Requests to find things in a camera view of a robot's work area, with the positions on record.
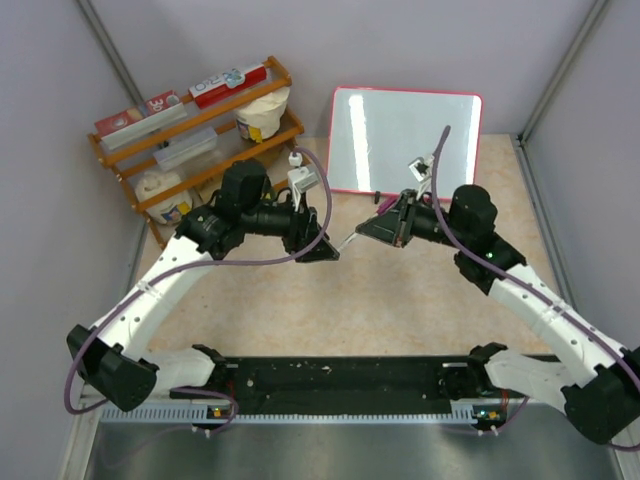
wooden shelf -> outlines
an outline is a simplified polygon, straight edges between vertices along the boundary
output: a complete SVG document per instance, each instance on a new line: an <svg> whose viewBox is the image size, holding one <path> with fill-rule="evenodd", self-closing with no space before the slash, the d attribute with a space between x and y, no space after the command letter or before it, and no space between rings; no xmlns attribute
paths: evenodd
<svg viewBox="0 0 640 480"><path fill-rule="evenodd" d="M164 248L166 244L162 239L162 236L160 235L160 231L158 230L157 225L155 224L155 222L153 222L149 214L146 212L148 208L153 207L154 205L157 205L158 203L180 192L183 192L189 188L193 188L211 178L215 178L221 175L222 172L229 168L229 166L231 166L231 164L234 162L247 160L281 144L286 144L287 146L289 146L289 148L293 148L293 146L295 146L296 144L295 137L296 135L304 133L304 126L300 122L300 119L291 111L289 107L287 107L281 119L280 130L273 137L265 140L262 143L255 144L251 148L239 152L231 158L225 160L224 162L212 166L211 168L208 168L207 170L204 170L197 175L187 178L180 184L169 188L164 192L145 200L144 202L139 202L137 200L134 189L130 184L130 179L131 177L138 175L145 170L157 165L155 158L148 158L124 170L120 170L117 164L132 157L133 155L154 148L155 146L162 144L166 140L169 140L176 135L191 130L192 128L201 126L202 124L211 121L225 113L229 113L246 103L252 102L257 98L274 92L279 88L291 85L291 76L289 75L289 72L275 57L269 57L265 62L263 62L263 65L271 71L272 79L269 83L260 87L254 87L245 91L244 93L231 97L229 100L209 107L206 110L203 110L201 113L181 121L177 125L168 127L153 135L146 136L143 139L138 140L131 145L120 148L115 152L105 151L101 144L101 138L99 135L89 134L87 136L91 148L93 149L93 152L100 164L102 164L104 168L110 169L116 175L118 182L122 185L127 200L131 204L131 207L133 208L133 210L145 217L145 220L149 224L149 227L156 241L162 248ZM184 95L182 97L182 102L184 104L191 103L193 102L193 97L190 94ZM216 127L215 130L218 135L222 135L226 132L234 130L235 126L235 121L230 121Z"/></svg>

gray wall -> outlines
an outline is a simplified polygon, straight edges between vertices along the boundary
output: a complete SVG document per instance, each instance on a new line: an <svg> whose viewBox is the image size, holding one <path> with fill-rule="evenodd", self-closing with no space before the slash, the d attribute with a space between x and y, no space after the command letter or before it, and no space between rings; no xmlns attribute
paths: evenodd
<svg viewBox="0 0 640 480"><path fill-rule="evenodd" d="M593 0L93 0L145 96L276 55L325 135L341 84L475 91L519 132Z"/></svg>
<svg viewBox="0 0 640 480"><path fill-rule="evenodd" d="M0 478L57 475L65 336L116 301L138 218L85 134L127 105L70 0L0 16Z"/></svg>
<svg viewBox="0 0 640 480"><path fill-rule="evenodd" d="M531 140L581 313L640 343L640 2L612 2Z"/></svg>

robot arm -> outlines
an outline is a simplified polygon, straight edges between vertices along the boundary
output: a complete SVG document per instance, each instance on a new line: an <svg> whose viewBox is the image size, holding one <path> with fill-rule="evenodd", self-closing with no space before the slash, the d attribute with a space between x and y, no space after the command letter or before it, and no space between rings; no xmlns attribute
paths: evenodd
<svg viewBox="0 0 640 480"><path fill-rule="evenodd" d="M295 169L295 175L289 176L297 182L290 182L291 193L278 203L264 200L271 184L262 164L248 160L227 169L215 203L197 207L184 217L161 256L123 301L139 291L142 294L91 343L80 362L80 376L123 411L136 408L152 394L204 385L219 358L217 352L194 346L181 352L150 353L149 341L178 301L211 271L212 261L225 258L245 234L281 237L287 253L301 251L318 236L317 213L307 206L305 196L317 184L314 175L306 167ZM328 240L325 235L296 261L337 260L339 254ZM194 263L202 265L180 270ZM67 336L73 357L109 313L90 329L73 328Z"/></svg>
<svg viewBox="0 0 640 480"><path fill-rule="evenodd" d="M424 199L423 191L403 191L386 212L358 225L356 233L401 248L413 237L452 246L433 206ZM559 360L535 360L496 343L476 347L467 362L467 368L472 370L469 378L474 379L476 390L511 389L535 398L564 413L584 436L600 444L609 442L638 418L640 398L628 376L591 338L563 318L562 313L570 313L635 371L640 366L640 349L630 352L596 330L544 284L524 256L495 232L497 209L483 188L459 187L449 212L442 213L464 246L541 291L553 302L548 306L461 252L454 256L463 277L524 320Z"/></svg>

wooden surface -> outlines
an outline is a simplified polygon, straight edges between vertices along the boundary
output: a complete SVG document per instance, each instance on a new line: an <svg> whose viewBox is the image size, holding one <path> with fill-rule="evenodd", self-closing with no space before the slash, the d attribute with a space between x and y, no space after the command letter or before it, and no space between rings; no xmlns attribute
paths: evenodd
<svg viewBox="0 0 640 480"><path fill-rule="evenodd" d="M326 139L299 143L326 158ZM278 162L273 176L280 179L285 171ZM481 137L477 183L498 207L498 232L553 285L508 136ZM370 196L333 199L329 233L337 246L375 206ZM321 189L310 202L322 218ZM140 274L159 253L147 238ZM547 352L517 317L458 273L453 254L417 239L400 250L359 237L338 262L218 267L179 302L150 346L174 350L203 343L224 355L420 355L467 353L498 341L522 352ZM282 255L280 240L248 236L229 258Z"/></svg>

red and white box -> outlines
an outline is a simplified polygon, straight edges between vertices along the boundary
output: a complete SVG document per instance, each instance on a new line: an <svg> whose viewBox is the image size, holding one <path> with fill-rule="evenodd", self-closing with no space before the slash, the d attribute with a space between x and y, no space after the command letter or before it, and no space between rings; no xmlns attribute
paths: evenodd
<svg viewBox="0 0 640 480"><path fill-rule="evenodd" d="M246 90L267 79L267 69L261 63L244 68L232 68L189 88L189 93L201 109Z"/></svg>
<svg viewBox="0 0 640 480"><path fill-rule="evenodd" d="M105 145L114 149L186 116L180 97L175 90L169 90L142 105L104 118L95 127Z"/></svg>

